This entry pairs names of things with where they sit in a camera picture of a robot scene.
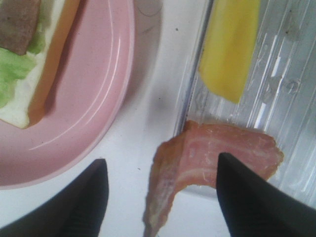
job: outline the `white countertop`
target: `white countertop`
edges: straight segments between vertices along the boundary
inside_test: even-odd
[[[205,0],[136,0],[135,62],[125,101],[110,130],[73,168],[43,183],[0,191],[0,227],[40,206],[94,159],[108,165],[110,195],[99,236],[140,237],[153,156],[172,137],[188,82]],[[229,233],[216,197],[177,194],[160,237]]]

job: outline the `bread slice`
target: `bread slice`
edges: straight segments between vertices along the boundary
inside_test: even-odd
[[[35,58],[36,65],[26,78],[17,80],[14,97],[0,108],[0,119],[27,128],[44,116],[44,104],[58,69],[59,59],[80,0],[41,0],[45,47]]]

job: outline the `ham slice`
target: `ham slice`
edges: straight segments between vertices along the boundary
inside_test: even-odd
[[[184,132],[162,143],[155,154],[144,214],[145,237],[155,237],[165,224],[177,192],[192,184],[215,188],[222,152],[231,153],[264,179],[283,161],[271,136],[230,125],[188,121]]]

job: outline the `meat slice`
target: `meat slice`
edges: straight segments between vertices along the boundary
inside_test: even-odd
[[[155,154],[144,214],[145,237],[155,237],[165,224],[177,192],[192,184],[215,188],[221,152],[231,153],[264,179],[283,161],[271,136],[188,121],[184,132],[162,143]]]
[[[0,47],[25,54],[36,30],[39,11],[40,0],[2,0]]]

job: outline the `clear plastic container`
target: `clear plastic container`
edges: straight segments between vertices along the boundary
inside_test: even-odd
[[[316,208],[316,0],[261,0],[256,46],[239,104],[209,92],[198,75],[211,6],[208,1],[174,134],[192,119],[228,122],[273,136],[284,161],[269,182]],[[190,186],[186,191],[216,198],[208,187]]]

